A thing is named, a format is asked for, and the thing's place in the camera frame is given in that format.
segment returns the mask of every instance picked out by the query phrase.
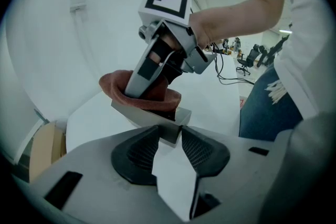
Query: white t-shirt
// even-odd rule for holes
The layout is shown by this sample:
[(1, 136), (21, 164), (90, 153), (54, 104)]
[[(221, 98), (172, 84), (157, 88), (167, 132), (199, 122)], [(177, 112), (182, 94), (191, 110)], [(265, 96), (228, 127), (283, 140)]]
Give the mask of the white t-shirt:
[(292, 34), (275, 70), (304, 119), (336, 110), (336, 27), (326, 0), (290, 0)]

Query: desk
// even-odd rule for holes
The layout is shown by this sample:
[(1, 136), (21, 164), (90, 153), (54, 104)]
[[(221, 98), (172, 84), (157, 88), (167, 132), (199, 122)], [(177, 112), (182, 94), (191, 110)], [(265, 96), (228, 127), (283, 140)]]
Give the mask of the desk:
[[(223, 55), (223, 58), (222, 76), (236, 78), (233, 58), (227, 55)], [(192, 111), (189, 126), (238, 136), (238, 86), (221, 85), (216, 78), (214, 62), (201, 75), (181, 75), (169, 88), (180, 92), (180, 106)], [(100, 92), (69, 117), (67, 152), (83, 143), (134, 128), (123, 115), (111, 107), (111, 99)], [(187, 221), (195, 185), (195, 172), (182, 150), (181, 139), (176, 148), (159, 143), (152, 173), (158, 178), (159, 195), (182, 220)]]

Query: black textured pad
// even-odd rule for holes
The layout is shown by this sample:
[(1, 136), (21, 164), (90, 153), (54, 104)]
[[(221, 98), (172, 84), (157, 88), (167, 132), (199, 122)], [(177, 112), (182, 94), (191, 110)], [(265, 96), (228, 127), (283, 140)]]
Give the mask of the black textured pad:
[(159, 139), (159, 127), (155, 125), (120, 143), (111, 155), (114, 169), (130, 183), (155, 186), (156, 177), (152, 175), (152, 169)]
[(182, 127), (182, 148), (198, 177), (218, 175), (230, 159), (225, 145), (186, 126)]

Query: brown towel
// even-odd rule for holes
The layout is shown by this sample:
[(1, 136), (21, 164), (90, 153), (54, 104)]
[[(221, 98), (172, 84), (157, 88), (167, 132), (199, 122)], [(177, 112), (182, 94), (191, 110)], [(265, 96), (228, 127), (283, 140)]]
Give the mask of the brown towel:
[(124, 90), (132, 73), (132, 70), (117, 70), (102, 76), (99, 85), (107, 96), (120, 104), (144, 110), (175, 112), (181, 101), (181, 94), (168, 89), (167, 78), (163, 75), (159, 75), (143, 94), (142, 99), (124, 95)]

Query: cardboard box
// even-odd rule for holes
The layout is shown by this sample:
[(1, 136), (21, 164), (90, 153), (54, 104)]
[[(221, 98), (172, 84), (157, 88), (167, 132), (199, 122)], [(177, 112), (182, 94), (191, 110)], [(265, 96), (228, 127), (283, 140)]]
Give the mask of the cardboard box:
[(29, 162), (29, 181), (32, 182), (65, 154), (65, 136), (60, 129), (55, 127), (55, 122), (40, 127), (33, 139)]

